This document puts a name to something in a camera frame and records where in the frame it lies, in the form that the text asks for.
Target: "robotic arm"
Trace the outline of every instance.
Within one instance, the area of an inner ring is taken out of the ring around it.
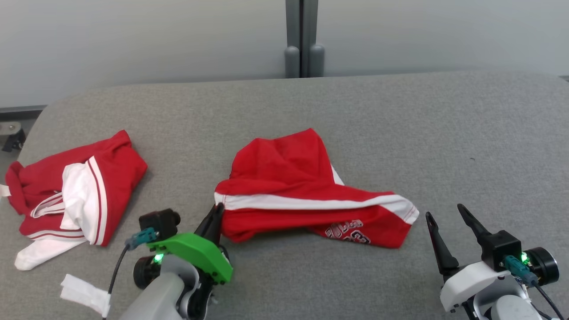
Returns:
[[[172,210],[139,219],[141,230],[152,228],[147,243],[154,256],[134,266],[137,287],[144,289],[120,320],[203,320],[214,286],[230,281],[233,267],[220,245],[224,206],[213,206],[194,233],[177,233],[180,216]]]
[[[508,232],[490,233],[464,205],[459,204],[458,210],[482,247],[482,261],[467,266],[459,266],[441,238],[435,219],[426,213],[444,281],[440,301],[445,311],[454,313],[462,306],[470,320],[551,319],[533,306],[526,288],[535,286],[545,294],[541,286],[559,279],[552,255],[541,247],[522,251],[521,242]]]

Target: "white tape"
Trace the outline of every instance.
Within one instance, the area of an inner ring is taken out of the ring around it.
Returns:
[[[8,186],[0,184],[0,196],[11,196],[11,195],[12,194],[10,193],[10,188],[8,188]]]
[[[70,274],[65,275],[61,283],[61,298],[87,306],[100,313],[103,318],[109,313],[110,294],[92,284]]]

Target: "cable connector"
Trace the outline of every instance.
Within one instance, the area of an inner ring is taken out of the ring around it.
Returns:
[[[504,258],[504,267],[530,288],[534,286],[532,282],[538,281],[537,276],[531,272],[530,268],[514,256],[506,256]]]
[[[152,242],[156,240],[156,238],[157,234],[154,231],[154,228],[150,227],[133,234],[132,237],[130,237],[125,241],[125,245],[128,246],[129,251],[132,251],[136,249],[139,245]]]

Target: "black cable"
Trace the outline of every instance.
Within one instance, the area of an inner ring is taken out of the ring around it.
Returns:
[[[551,306],[553,311],[555,311],[555,314],[559,317],[559,319],[565,319],[561,315],[561,312],[559,312],[559,309],[557,309],[557,307],[555,306],[555,304],[553,303],[551,298],[547,295],[547,293],[545,293],[545,291],[543,291],[543,289],[541,289],[541,286],[537,283],[537,281],[534,280],[531,282],[531,284],[533,284],[535,286],[535,288],[537,289],[537,291],[539,291],[539,293],[541,293],[541,295],[545,298],[545,301],[547,301],[547,303],[549,303],[549,305]]]
[[[127,244],[122,250],[121,256],[118,258],[117,265],[114,267],[113,277],[110,279],[109,294],[113,292],[114,281],[117,279],[118,267],[121,266],[122,258],[125,257],[125,253],[129,250],[129,248],[130,244]]]
[[[533,302],[531,303],[531,306],[535,309],[535,311],[537,311],[537,313],[539,313],[540,316],[542,316],[545,320],[551,320],[551,317],[546,314],[545,312],[537,309],[537,307],[535,306],[535,304],[533,304]]]

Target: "round black motor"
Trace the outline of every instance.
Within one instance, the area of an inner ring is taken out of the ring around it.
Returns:
[[[145,289],[158,276],[160,264],[154,261],[154,256],[142,257],[134,264],[134,284],[140,289]]]
[[[531,262],[530,270],[538,277],[540,286],[552,284],[559,280],[559,269],[557,261],[551,253],[542,247],[537,247],[524,251]]]

